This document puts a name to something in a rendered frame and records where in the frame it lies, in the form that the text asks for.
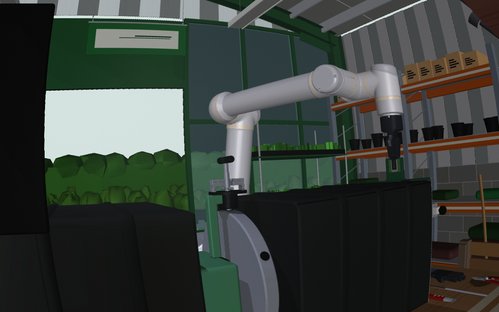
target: wooden handle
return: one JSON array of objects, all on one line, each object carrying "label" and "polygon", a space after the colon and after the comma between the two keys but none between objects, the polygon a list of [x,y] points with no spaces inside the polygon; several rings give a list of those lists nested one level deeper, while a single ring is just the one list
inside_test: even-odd
[{"label": "wooden handle", "polygon": [[479,174],[479,189],[481,192],[481,209],[483,210],[483,235],[485,239],[485,243],[487,242],[486,237],[486,214],[485,214],[485,194],[483,193],[483,178]]}]

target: black hole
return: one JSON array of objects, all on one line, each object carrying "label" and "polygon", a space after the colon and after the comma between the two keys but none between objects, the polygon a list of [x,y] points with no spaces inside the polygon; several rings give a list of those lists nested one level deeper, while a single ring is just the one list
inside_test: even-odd
[{"label": "black hole", "polygon": [[263,251],[261,253],[261,259],[267,261],[267,260],[269,260],[269,258],[271,258],[271,255],[269,255],[269,253],[267,253],[267,251]]}]

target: striped wall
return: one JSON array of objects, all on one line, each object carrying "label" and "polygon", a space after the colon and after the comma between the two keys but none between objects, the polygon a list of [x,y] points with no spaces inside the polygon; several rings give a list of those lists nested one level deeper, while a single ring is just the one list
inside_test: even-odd
[{"label": "striped wall", "polygon": [[[239,13],[206,0],[0,0],[0,3],[53,3],[56,16],[142,16],[229,22]],[[251,25],[286,30],[260,18]]]},{"label": "striped wall", "polygon": [[[477,50],[486,55],[485,44],[491,42],[497,47],[499,40],[469,24],[469,14],[471,10],[459,0],[428,0],[347,34],[343,44],[348,70],[359,73],[373,64],[386,63],[404,72],[404,65],[440,59],[455,51]],[[499,64],[499,49],[496,54]],[[434,124],[444,126],[445,138],[453,137],[450,124],[455,122],[473,122],[475,134],[485,133],[483,118],[497,115],[492,86],[436,97],[431,104]],[[408,104],[408,122],[421,111],[421,101]],[[364,114],[364,120],[368,138],[380,132],[376,112]],[[422,117],[410,125],[410,129],[419,130],[419,138],[421,128]],[[426,154],[414,154],[414,169],[425,159]],[[437,162],[438,167],[498,163],[499,145],[437,152]],[[368,172],[386,171],[384,159],[370,159],[368,165]],[[420,166],[427,167],[427,162]]]}]

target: wooden table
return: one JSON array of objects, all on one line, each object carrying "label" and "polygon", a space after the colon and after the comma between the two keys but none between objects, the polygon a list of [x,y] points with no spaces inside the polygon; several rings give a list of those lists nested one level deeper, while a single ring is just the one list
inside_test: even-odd
[{"label": "wooden table", "polygon": [[[449,270],[456,272],[463,272],[466,279],[461,282],[444,282],[438,283],[434,278],[430,279],[430,284],[434,286],[448,287],[452,289],[465,290],[466,292],[474,292],[488,295],[493,290],[495,290],[499,285],[483,282],[481,280],[473,280],[472,277],[483,277],[483,276],[499,276],[497,272],[481,271],[475,269],[462,269],[462,268],[449,268],[447,266],[441,265],[431,265],[432,269]],[[412,312],[463,312],[469,311],[477,303],[483,300],[483,296],[464,294],[463,292],[453,292],[451,290],[430,288],[430,294],[447,296],[456,299],[455,302],[441,302],[437,300],[428,300],[428,303],[419,306]],[[491,311],[497,304],[499,304],[499,295],[492,300],[481,312]]]}]

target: cardboard box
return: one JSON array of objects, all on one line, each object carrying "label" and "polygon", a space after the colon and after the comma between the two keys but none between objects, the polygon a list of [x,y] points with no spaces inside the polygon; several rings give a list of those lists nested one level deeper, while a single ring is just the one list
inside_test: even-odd
[{"label": "cardboard box", "polygon": [[463,57],[463,63],[465,64],[465,69],[471,67],[477,67],[480,65],[486,65],[489,63],[489,57],[480,53],[479,51],[467,52]]},{"label": "cardboard box", "polygon": [[417,66],[422,81],[434,77],[434,71],[432,70],[432,60],[428,59],[424,62],[418,63]]},{"label": "cardboard box", "polygon": [[419,74],[419,66],[417,63],[404,66],[404,71],[405,76],[408,79],[408,83],[421,81],[421,75]]},{"label": "cardboard box", "polygon": [[465,69],[463,65],[463,52],[457,51],[446,55],[448,60],[448,73],[455,73]]},{"label": "cardboard box", "polygon": [[432,61],[434,77],[446,75],[448,73],[448,61],[445,57]]}]

